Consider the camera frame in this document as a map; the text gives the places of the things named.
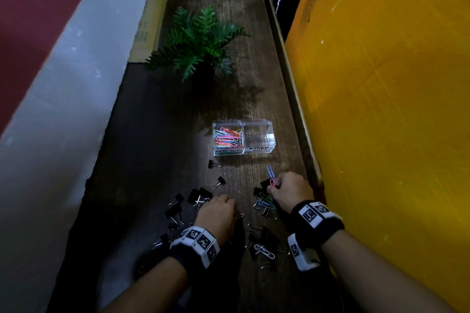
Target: artificial fern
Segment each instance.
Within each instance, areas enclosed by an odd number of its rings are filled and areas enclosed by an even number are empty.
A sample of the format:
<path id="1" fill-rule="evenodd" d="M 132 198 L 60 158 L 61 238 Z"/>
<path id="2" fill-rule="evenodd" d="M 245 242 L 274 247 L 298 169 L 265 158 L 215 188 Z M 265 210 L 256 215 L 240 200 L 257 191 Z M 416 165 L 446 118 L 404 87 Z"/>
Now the artificial fern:
<path id="1" fill-rule="evenodd" d="M 173 28 L 166 36 L 166 46 L 153 52 L 145 64 L 150 70 L 173 67 L 189 78 L 199 63 L 209 63 L 217 73 L 231 75 L 232 62 L 227 44 L 237 36 L 249 36 L 243 27 L 221 23 L 214 8 L 209 6 L 201 14 L 191 14 L 179 7 L 173 15 Z"/>

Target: wooden table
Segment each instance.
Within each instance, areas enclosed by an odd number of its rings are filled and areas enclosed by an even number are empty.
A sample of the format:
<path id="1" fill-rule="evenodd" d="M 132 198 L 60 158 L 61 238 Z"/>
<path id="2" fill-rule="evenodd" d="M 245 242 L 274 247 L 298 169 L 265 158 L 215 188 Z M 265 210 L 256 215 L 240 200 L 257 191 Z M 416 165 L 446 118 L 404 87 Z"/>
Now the wooden table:
<path id="1" fill-rule="evenodd" d="M 50 312 L 89 312 L 108 304 L 132 284 L 132 267 L 151 242 L 167 232 L 164 211 L 176 193 L 187 199 L 192 188 L 211 185 L 219 176 L 245 213 L 244 224 L 267 226 L 287 246 L 280 220 L 253 209 L 253 187 L 292 170 L 306 178 L 280 63 L 263 0 L 168 0 L 162 34 L 182 5 L 198 11 L 213 4 L 220 18 L 242 25 L 252 37 L 238 37 L 229 50 L 236 72 L 212 93 L 195 95 L 190 82 L 166 70 L 153 73 L 129 64 L 92 177 L 87 181 L 79 216 L 70 232 Z M 212 122 L 220 119 L 268 119 L 277 145 L 271 154 L 213 159 Z M 188 226 L 197 212 L 186 201 Z M 277 255 L 278 272 L 261 270 L 245 254 L 239 281 L 242 312 L 330 311 L 324 286 L 302 284 L 292 257 Z"/>

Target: blue paper clip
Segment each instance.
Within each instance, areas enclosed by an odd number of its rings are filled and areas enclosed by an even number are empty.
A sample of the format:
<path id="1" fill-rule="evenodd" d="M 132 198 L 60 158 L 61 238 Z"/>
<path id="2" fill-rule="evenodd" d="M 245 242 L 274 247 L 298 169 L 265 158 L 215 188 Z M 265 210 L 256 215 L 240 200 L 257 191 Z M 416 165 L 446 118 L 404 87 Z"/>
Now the blue paper clip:
<path id="1" fill-rule="evenodd" d="M 259 200 L 259 199 L 256 201 L 256 205 L 259 205 L 260 207 L 268 208 L 268 209 L 271 209 L 271 210 L 276 209 L 276 207 L 274 205 L 263 202 L 262 200 Z"/>
<path id="2" fill-rule="evenodd" d="M 274 177 L 274 172 L 271 166 L 267 167 L 267 173 L 269 173 L 269 177 L 271 177 L 272 179 L 276 179 L 276 177 Z"/>

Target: yellow wall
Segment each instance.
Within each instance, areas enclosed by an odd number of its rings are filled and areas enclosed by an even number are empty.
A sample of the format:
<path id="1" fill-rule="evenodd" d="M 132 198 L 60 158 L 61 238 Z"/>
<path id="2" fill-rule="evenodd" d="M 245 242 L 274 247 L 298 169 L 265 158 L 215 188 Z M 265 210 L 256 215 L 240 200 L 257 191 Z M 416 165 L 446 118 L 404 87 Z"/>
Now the yellow wall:
<path id="1" fill-rule="evenodd" d="M 470 312 L 470 0 L 301 0 L 286 49 L 328 205 Z"/>

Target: maroon painted stripe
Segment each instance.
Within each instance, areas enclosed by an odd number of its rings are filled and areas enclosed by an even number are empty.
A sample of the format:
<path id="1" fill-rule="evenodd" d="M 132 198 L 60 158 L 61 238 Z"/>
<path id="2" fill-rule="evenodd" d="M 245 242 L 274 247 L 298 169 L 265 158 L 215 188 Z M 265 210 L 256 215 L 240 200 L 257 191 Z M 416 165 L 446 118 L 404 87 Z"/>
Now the maroon painted stripe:
<path id="1" fill-rule="evenodd" d="M 0 0 L 0 134 L 81 0 Z"/>

